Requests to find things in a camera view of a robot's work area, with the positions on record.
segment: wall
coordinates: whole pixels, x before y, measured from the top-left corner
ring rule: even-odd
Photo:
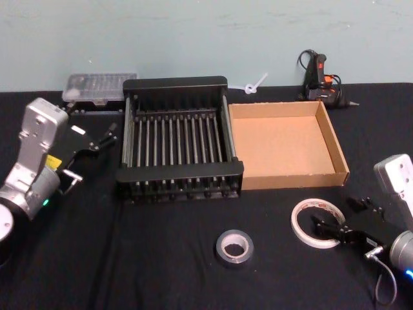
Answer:
[[[0,91],[74,72],[296,85],[306,48],[344,83],[411,82],[412,17],[412,0],[0,0]]]

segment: black wire rack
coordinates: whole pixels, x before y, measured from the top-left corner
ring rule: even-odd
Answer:
[[[152,201],[238,197],[227,79],[125,81],[125,126],[116,180],[125,197]]]

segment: table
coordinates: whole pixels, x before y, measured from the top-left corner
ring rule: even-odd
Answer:
[[[350,167],[344,187],[132,205],[114,192],[120,143],[98,160],[76,165],[84,182],[65,199],[50,201],[22,251],[0,271],[1,309],[375,309],[377,268],[363,260],[357,245],[313,249],[290,227],[297,202],[326,199],[348,216],[347,196],[375,198],[388,221],[405,226],[381,192],[373,166],[393,154],[413,155],[413,84],[346,90],[360,106],[328,112]],[[251,95],[231,90],[228,100],[294,101],[298,92],[299,87],[261,87]],[[0,94],[1,180],[17,158],[24,107],[39,96],[61,103],[60,92]],[[120,112],[78,113],[71,123],[98,138],[122,120]],[[302,213],[299,220],[309,230],[309,213]],[[214,256],[216,239],[227,229],[241,229],[254,241],[245,269],[225,269]],[[396,277],[399,296],[391,309],[412,309],[412,282],[401,273]]]

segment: brown cardboard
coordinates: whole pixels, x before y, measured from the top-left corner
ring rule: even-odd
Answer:
[[[324,104],[229,105],[243,189],[343,185],[348,167]]]

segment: duct tape roll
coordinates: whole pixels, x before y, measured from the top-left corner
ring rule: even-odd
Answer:
[[[229,245],[238,245],[243,248],[240,255],[231,255],[226,248]],[[219,236],[216,243],[217,256],[226,267],[244,266],[252,257],[254,244],[251,238],[243,231],[231,229]]]
[[[306,199],[303,200],[302,202],[298,203],[294,209],[292,210],[291,213],[291,227],[296,236],[305,244],[315,247],[317,249],[329,249],[332,247],[335,247],[340,243],[339,240],[336,239],[329,239],[329,240],[320,240],[320,239],[315,239],[309,235],[307,235],[301,227],[298,225],[298,214],[307,208],[319,208],[326,210],[327,212],[331,213],[338,223],[341,225],[345,222],[345,217],[343,213],[332,203],[329,203],[328,201],[322,200],[322,199],[317,199],[317,198],[311,198],[311,199]]]

